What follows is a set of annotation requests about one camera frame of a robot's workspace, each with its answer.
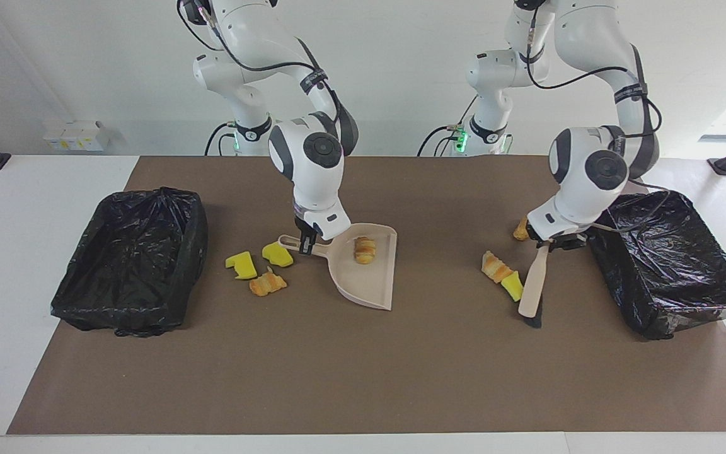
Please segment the brown table mat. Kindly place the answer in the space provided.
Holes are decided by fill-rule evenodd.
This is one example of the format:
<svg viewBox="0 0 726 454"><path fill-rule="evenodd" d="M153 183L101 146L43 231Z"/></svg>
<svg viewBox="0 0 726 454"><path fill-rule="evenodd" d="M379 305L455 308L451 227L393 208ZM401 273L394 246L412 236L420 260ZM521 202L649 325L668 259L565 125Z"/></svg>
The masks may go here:
<svg viewBox="0 0 726 454"><path fill-rule="evenodd" d="M391 311L340 296L326 261L277 270L256 297L224 266L295 235L292 186L268 158L143 157L127 189L204 202L204 273L182 328L153 338L61 322L9 434L337 434L726 431L726 327L646 341L622 319L588 249L548 262L543 326L481 273L549 198L543 157L351 157L341 201L398 233Z"/></svg>

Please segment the white wall socket box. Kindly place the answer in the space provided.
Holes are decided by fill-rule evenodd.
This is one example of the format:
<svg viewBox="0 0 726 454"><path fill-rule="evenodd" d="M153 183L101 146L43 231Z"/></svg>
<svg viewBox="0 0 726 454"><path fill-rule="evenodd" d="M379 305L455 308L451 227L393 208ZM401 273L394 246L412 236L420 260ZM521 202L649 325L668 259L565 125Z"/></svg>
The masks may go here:
<svg viewBox="0 0 726 454"><path fill-rule="evenodd" d="M53 151L104 152L110 136L99 121L43 121L43 140Z"/></svg>

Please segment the notched yellow sponge piece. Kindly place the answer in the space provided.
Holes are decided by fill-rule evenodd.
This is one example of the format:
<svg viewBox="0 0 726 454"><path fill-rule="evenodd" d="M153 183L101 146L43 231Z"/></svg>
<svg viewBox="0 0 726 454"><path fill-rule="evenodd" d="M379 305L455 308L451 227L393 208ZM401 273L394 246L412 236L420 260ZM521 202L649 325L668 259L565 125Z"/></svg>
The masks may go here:
<svg viewBox="0 0 726 454"><path fill-rule="evenodd" d="M225 268L233 269L237 281L250 281L256 279L258 272L253 262L250 251L242 251L236 255L227 257L224 261Z"/></svg>

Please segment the beige plastic dustpan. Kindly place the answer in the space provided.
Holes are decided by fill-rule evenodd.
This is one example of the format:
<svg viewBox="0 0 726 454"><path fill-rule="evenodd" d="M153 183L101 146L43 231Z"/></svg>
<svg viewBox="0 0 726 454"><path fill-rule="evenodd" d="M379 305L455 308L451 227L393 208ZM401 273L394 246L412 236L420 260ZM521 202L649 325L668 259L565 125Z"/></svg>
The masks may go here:
<svg viewBox="0 0 726 454"><path fill-rule="evenodd" d="M375 245L370 264L355 260L355 241L365 236ZM355 304L392 310L398 234L388 225L352 223L327 244L312 247L312 256L326 260L339 293Z"/></svg>

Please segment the beige brush with black bristles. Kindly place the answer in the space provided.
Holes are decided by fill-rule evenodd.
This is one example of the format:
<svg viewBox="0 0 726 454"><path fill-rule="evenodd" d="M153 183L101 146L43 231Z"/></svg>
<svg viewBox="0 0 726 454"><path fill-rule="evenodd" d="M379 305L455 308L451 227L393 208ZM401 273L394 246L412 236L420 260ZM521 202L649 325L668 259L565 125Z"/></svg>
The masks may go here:
<svg viewBox="0 0 726 454"><path fill-rule="evenodd" d="M542 323L541 297L546 279L548 253L551 242L542 242L537 248L536 255L528 269L524 292L518 306L518 313L528 327L540 329Z"/></svg>

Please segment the bin lined with black bag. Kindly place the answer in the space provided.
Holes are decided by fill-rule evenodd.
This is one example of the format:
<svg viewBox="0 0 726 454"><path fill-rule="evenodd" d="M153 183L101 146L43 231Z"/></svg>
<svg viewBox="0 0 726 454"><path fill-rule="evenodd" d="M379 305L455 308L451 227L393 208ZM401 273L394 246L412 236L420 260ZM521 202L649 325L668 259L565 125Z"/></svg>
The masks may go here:
<svg viewBox="0 0 726 454"><path fill-rule="evenodd" d="M685 195L621 195L587 240L623 321L643 338L726 319L726 252Z"/></svg>
<svg viewBox="0 0 726 454"><path fill-rule="evenodd" d="M181 327L202 275L209 225L202 199L159 187L99 202L50 313L82 330L147 338Z"/></svg>

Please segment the orange striped toy croissant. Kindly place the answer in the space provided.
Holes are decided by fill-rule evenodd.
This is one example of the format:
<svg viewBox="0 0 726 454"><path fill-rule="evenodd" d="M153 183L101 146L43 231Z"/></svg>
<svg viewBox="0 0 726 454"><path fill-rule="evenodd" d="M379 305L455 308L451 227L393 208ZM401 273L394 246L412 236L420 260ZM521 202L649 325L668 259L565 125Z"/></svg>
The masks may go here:
<svg viewBox="0 0 726 454"><path fill-rule="evenodd" d="M255 296L263 297L274 293L275 291L287 288L288 284L282 276L277 275L271 267L267 267L267 272L259 277L251 279L248 282L251 293Z"/></svg>

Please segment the large pale toy croissant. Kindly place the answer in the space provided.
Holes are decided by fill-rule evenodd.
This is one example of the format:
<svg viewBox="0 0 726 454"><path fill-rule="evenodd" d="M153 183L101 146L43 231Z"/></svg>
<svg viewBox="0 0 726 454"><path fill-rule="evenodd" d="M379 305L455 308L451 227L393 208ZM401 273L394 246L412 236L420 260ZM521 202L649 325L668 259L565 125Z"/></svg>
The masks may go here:
<svg viewBox="0 0 726 454"><path fill-rule="evenodd" d="M500 284L507 277L512 276L515 270L501 261L491 250L487 250L481 259L481 272L493 282Z"/></svg>

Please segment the small orange toy croissant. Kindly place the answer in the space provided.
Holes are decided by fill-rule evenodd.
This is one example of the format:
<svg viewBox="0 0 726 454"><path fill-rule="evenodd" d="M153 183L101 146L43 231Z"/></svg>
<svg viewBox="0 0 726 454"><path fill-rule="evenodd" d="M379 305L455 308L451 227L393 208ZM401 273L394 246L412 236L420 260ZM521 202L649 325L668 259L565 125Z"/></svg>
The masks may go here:
<svg viewBox="0 0 726 454"><path fill-rule="evenodd" d="M371 264L376 258L376 241L369 236L358 236L354 239L354 259L358 264Z"/></svg>

